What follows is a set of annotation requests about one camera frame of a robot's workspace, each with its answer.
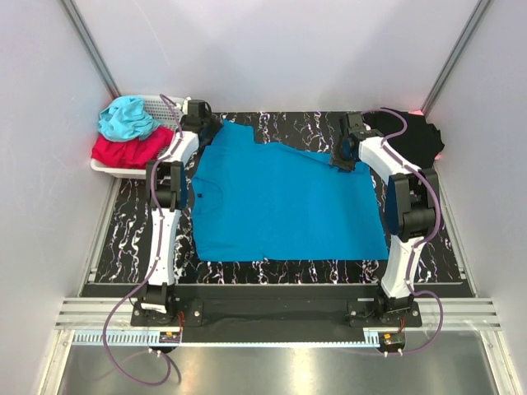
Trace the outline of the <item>blue t-shirt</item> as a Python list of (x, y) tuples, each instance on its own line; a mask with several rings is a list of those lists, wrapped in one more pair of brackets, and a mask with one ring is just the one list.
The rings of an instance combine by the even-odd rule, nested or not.
[(213, 262), (386, 260), (367, 165), (341, 172), (327, 153), (257, 143), (225, 121), (192, 178), (198, 257)]

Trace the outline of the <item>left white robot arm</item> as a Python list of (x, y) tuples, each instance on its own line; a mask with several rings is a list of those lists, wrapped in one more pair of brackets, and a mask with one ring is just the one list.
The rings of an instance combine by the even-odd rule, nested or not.
[(141, 314), (161, 326), (182, 317), (175, 301), (175, 235), (182, 211), (188, 205), (185, 166), (199, 149), (212, 142), (222, 122), (183, 117), (170, 145), (147, 164), (147, 202), (152, 219), (152, 243), (148, 269), (137, 293)]

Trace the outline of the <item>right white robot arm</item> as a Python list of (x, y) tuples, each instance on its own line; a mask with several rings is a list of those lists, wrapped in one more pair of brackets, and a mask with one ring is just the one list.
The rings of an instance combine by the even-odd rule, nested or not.
[(438, 177), (435, 170), (421, 170), (404, 159), (374, 129), (342, 132), (333, 150), (331, 164), (341, 170), (354, 170), (360, 163), (374, 170), (386, 185), (389, 258), (369, 318), (388, 327), (399, 324), (412, 311), (417, 263), (424, 244), (441, 225)]

